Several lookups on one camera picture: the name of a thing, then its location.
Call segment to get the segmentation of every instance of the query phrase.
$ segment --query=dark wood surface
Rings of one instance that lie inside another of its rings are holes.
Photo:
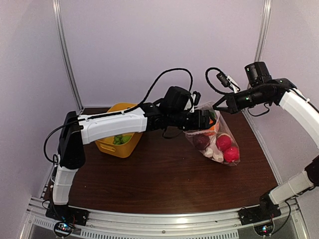
[[[86,109],[85,114],[105,109]],[[184,134],[171,140],[146,132],[126,159],[84,146],[86,164],[75,176],[72,206],[123,213],[193,213],[254,205],[277,185],[244,116],[223,114],[240,148],[229,167],[205,158]]]

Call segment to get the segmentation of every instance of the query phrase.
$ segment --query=yellow basket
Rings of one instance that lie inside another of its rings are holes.
[[[126,110],[136,106],[132,103],[118,103],[108,110],[108,112]],[[124,144],[113,144],[114,136],[95,141],[99,150],[103,153],[111,154],[119,158],[127,158],[131,155],[136,145],[140,141],[143,133],[123,133],[123,136],[131,135],[129,141]]]

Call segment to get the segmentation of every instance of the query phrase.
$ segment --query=green object in basket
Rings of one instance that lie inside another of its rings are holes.
[[[128,142],[132,138],[131,135],[123,136],[122,134],[114,136],[113,144],[119,145]]]

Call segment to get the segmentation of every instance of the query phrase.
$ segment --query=ventilation grille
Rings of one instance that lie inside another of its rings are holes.
[[[34,218],[33,224],[43,227],[43,228],[47,228],[50,230],[53,230],[53,226],[54,223],[52,223],[51,221],[47,221],[46,219],[42,219],[42,218]]]
[[[99,233],[99,232],[92,232],[87,231],[85,229],[82,229],[81,237],[86,239],[144,239],[142,237],[119,237],[119,236],[111,236],[106,233]],[[223,232],[223,233],[213,233],[210,235],[205,235],[201,237],[174,237],[179,239],[239,239],[238,231],[232,230],[229,232]]]

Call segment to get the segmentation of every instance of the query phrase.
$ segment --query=white wall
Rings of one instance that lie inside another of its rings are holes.
[[[76,106],[51,0],[2,0],[0,35],[0,231],[14,239],[50,169],[43,141]],[[57,135],[49,155],[56,146]]]
[[[273,78],[290,79],[319,108],[318,1],[273,1],[262,60]],[[283,180],[301,171],[319,153],[303,128],[276,106],[269,114],[254,118],[254,122]],[[319,190],[315,189],[298,199],[313,239],[319,235],[318,198]]]
[[[202,103],[220,98],[204,73],[217,66],[247,86],[263,0],[63,0],[61,12],[75,80],[85,106],[139,102],[164,70],[188,68]],[[212,81],[223,88],[211,73]],[[171,85],[188,89],[186,73],[170,73],[151,100]]]

